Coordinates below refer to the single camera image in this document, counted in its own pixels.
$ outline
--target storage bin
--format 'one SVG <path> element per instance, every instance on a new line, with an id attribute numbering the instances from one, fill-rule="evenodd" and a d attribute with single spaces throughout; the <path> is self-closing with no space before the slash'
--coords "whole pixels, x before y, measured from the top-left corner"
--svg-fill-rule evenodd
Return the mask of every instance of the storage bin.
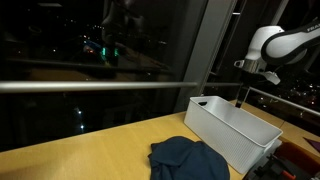
<path id="1" fill-rule="evenodd" d="M 190 98 L 184 122 L 241 174 L 282 134 L 277 127 L 218 96 Z"/>

